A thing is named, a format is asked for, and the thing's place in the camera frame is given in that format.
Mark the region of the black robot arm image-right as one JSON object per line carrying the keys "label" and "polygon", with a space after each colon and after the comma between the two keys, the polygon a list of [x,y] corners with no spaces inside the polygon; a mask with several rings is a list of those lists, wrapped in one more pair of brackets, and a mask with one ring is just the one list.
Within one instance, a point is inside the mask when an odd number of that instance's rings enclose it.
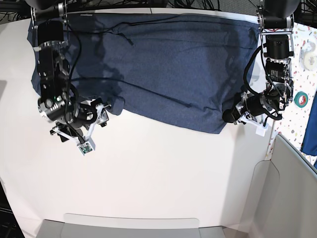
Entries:
{"label": "black robot arm image-right", "polygon": [[[282,119],[281,112],[293,100],[291,58],[294,56],[294,12],[299,4],[298,0],[262,0],[257,6],[261,45],[245,67],[245,88],[235,95],[232,108],[222,115],[226,123],[254,123],[265,127],[267,122],[258,123],[258,116]],[[247,74],[257,55],[261,55],[266,79],[262,92],[256,92],[247,81]]]}

